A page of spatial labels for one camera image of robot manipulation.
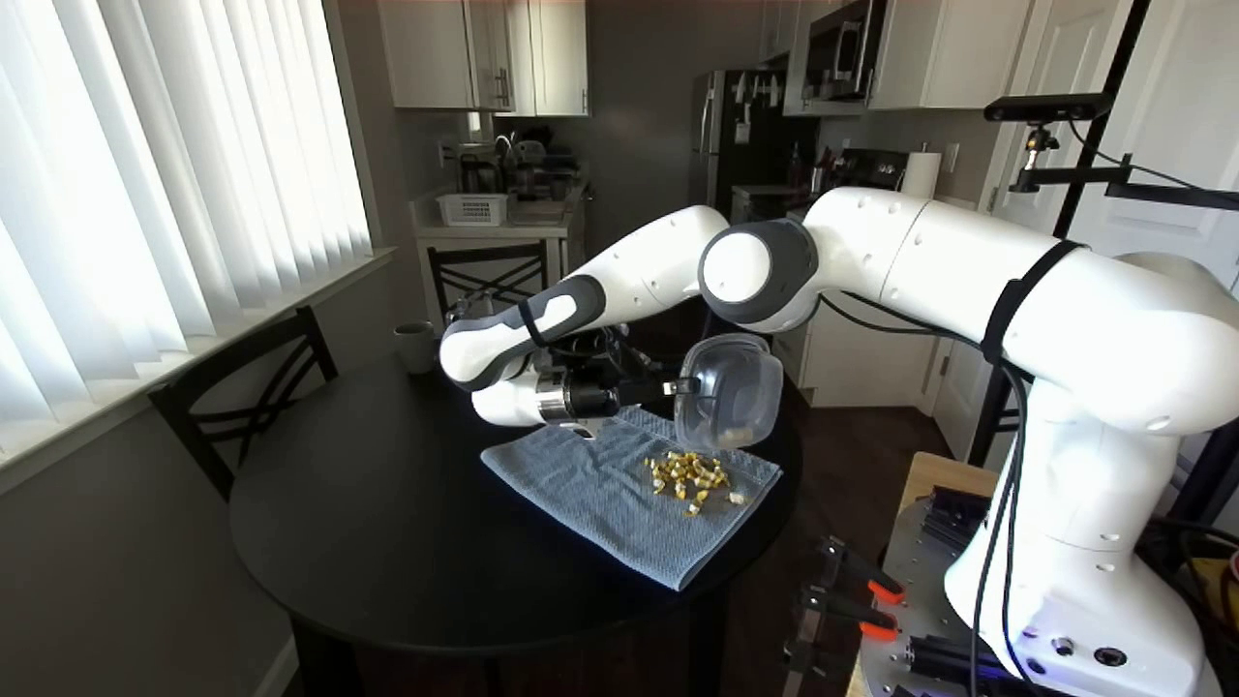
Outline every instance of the small gold piece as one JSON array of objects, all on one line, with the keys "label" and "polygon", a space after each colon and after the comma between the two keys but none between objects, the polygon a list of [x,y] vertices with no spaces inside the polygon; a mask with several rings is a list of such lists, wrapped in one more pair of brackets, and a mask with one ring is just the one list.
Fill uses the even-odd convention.
[{"label": "small gold piece", "polygon": [[734,509],[745,504],[738,491],[728,491],[731,476],[722,458],[665,448],[664,458],[647,460],[647,472],[652,490],[660,498],[675,491],[688,509],[688,517],[701,517],[713,498],[728,498]]}]

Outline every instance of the window blind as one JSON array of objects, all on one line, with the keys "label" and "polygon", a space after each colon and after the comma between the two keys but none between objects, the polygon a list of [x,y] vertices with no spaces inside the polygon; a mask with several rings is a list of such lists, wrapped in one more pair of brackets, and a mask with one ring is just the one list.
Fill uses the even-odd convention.
[{"label": "window blind", "polygon": [[367,261],[337,87],[319,0],[0,6],[0,460]]}]

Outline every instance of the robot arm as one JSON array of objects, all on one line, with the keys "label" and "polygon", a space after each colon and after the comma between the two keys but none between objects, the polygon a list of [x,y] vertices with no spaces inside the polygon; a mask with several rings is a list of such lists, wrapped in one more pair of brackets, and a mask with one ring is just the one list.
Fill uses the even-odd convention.
[{"label": "robot arm", "polygon": [[[999,314],[994,358],[1033,375],[1024,469],[999,485],[1024,504],[1007,519],[991,512],[946,574],[958,615],[971,624],[981,607],[971,632],[1007,672],[1027,668],[1062,695],[1218,695],[1191,611],[1136,544],[1181,439],[1239,415],[1239,308],[1186,263],[1089,248],[1040,263],[1052,248],[1052,238],[880,190],[825,195],[805,230],[728,230],[713,211],[687,211],[622,238],[525,310],[453,326],[443,370],[475,393],[484,419],[523,425],[541,424],[537,375],[519,370],[537,339],[652,318],[694,294],[751,334],[809,322],[822,290],[963,340],[982,340]],[[1030,273],[1040,279],[1004,314],[1007,286]]]},{"label": "robot arm", "polygon": [[[697,294],[751,334],[793,331],[809,322],[822,290],[851,290],[981,340],[1004,286],[1052,245],[994,217],[884,190],[833,190],[805,230],[728,230],[697,206],[622,238],[523,310],[449,326],[443,370],[471,393],[484,419],[531,425],[541,424],[547,397],[523,363],[537,340],[654,318]],[[1216,282],[1079,248],[1009,318],[1004,354],[1073,393],[1101,424],[1199,433],[1239,403],[1234,326],[1234,303]]]}]

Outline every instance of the towel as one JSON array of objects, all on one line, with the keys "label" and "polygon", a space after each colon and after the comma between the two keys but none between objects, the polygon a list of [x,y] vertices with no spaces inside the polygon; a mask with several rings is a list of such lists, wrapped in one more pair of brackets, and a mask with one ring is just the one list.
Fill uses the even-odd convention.
[{"label": "towel", "polygon": [[560,529],[608,552],[626,571],[687,590],[704,562],[746,523],[778,485],[782,469],[728,448],[728,491],[715,491],[701,517],[687,501],[652,490],[647,460],[679,448],[675,425],[644,406],[608,419],[594,439],[541,425],[525,439],[493,445],[482,460],[523,501]]}]

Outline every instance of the cable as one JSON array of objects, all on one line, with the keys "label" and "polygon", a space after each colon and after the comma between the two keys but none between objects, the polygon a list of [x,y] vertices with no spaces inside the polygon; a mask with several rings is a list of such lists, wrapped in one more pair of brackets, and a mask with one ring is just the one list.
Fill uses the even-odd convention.
[{"label": "cable", "polygon": [[875,308],[875,303],[869,303],[869,308],[875,308],[875,310],[884,310],[884,314],[892,314],[892,318],[904,318],[904,322],[909,322],[909,326],[875,326],[875,322],[862,322],[862,318],[848,314],[845,308],[838,308],[838,303],[825,297],[825,294],[818,294],[818,308],[829,308],[829,310],[842,314],[845,322],[862,326],[862,331],[875,331],[875,334],[937,334],[932,326],[923,326],[923,322],[904,318],[904,314],[893,314],[893,310],[887,310],[887,308]]},{"label": "cable", "polygon": [[1199,185],[1191,185],[1189,177],[1178,177],[1178,174],[1166,174],[1166,172],[1155,172],[1155,166],[1136,166],[1136,165],[1128,165],[1128,166],[1131,166],[1131,172],[1142,172],[1142,174],[1149,174],[1149,177],[1178,183],[1178,185],[1186,185],[1186,190],[1199,190]]},{"label": "cable", "polygon": [[1007,501],[1009,501],[1009,476],[1007,485],[999,490],[999,504],[991,504],[991,544],[982,552],[982,562],[981,562],[981,578],[976,578],[976,603],[971,603],[971,640],[968,640],[968,697],[976,697],[976,672],[981,672],[981,607],[982,607],[982,590],[991,583],[991,565],[994,565],[994,548],[999,548],[999,523],[1007,517]]},{"label": "cable", "polygon": [[1009,578],[1015,578],[1015,519],[1020,519],[1020,498],[1024,498],[1024,448],[1027,448],[1027,412],[1030,412],[1030,393],[1027,383],[1009,374],[1009,363],[1004,363],[1007,374],[1007,383],[1015,389],[1020,397],[1020,432],[1015,432],[1015,455],[1009,455],[1009,467],[1007,467],[1007,490],[1009,490],[1009,519],[1007,519],[1007,578],[1004,578],[1004,645],[1007,645],[1007,654],[1020,672],[1024,683],[1030,683],[1030,676],[1024,672],[1015,649],[1009,649]]}]

